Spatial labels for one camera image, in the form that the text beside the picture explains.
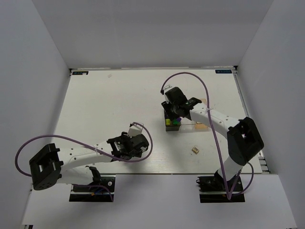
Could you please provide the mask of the yellow highlighter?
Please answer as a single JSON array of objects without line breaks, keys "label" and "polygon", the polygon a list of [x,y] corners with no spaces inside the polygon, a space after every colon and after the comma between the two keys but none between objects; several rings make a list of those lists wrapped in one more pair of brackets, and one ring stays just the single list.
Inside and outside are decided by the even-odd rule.
[{"label": "yellow highlighter", "polygon": [[165,119],[165,125],[170,126],[171,125],[171,120],[170,119]]}]

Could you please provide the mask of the small tan eraser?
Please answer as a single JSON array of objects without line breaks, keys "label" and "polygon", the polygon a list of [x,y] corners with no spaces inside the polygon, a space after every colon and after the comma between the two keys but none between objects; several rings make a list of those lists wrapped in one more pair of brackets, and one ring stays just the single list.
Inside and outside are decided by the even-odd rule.
[{"label": "small tan eraser", "polygon": [[195,154],[198,154],[199,153],[199,149],[198,148],[196,148],[196,147],[193,147],[192,148],[192,152],[194,152]]}]

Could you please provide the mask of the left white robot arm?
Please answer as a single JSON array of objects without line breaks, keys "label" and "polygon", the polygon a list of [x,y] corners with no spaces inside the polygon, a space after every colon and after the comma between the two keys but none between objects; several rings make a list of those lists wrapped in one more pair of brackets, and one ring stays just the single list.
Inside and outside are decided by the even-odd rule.
[{"label": "left white robot arm", "polygon": [[126,132],[94,146],[59,149],[54,143],[47,144],[29,161],[33,188],[45,190],[66,183],[96,190],[101,179],[94,164],[140,158],[148,147],[143,134],[130,137]]}]

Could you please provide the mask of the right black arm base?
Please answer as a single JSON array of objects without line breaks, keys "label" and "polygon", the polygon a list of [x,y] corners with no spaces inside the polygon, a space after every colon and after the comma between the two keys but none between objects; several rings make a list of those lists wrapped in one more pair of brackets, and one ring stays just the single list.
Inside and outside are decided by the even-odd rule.
[{"label": "right black arm base", "polygon": [[199,187],[200,203],[243,203],[245,202],[241,178],[237,179],[231,199],[227,198],[225,186],[221,177],[215,173],[212,176],[197,177],[196,183]]}]

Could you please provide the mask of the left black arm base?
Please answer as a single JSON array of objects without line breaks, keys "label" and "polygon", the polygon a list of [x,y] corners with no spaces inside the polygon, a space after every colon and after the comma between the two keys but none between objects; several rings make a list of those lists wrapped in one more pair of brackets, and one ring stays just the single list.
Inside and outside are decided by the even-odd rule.
[{"label": "left black arm base", "polygon": [[70,202],[113,202],[115,192],[115,175],[101,175],[96,167],[86,167],[91,175],[87,185],[72,186]]}]

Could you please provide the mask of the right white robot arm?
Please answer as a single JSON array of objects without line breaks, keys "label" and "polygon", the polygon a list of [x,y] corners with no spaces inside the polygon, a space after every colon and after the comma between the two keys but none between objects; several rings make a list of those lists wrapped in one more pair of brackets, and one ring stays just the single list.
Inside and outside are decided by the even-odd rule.
[{"label": "right white robot arm", "polygon": [[254,120],[250,117],[237,119],[208,109],[197,98],[187,99],[178,87],[165,87],[163,95],[162,106],[170,119],[187,118],[213,128],[225,137],[229,156],[217,170],[215,184],[220,190],[227,190],[233,183],[232,178],[264,148]]}]

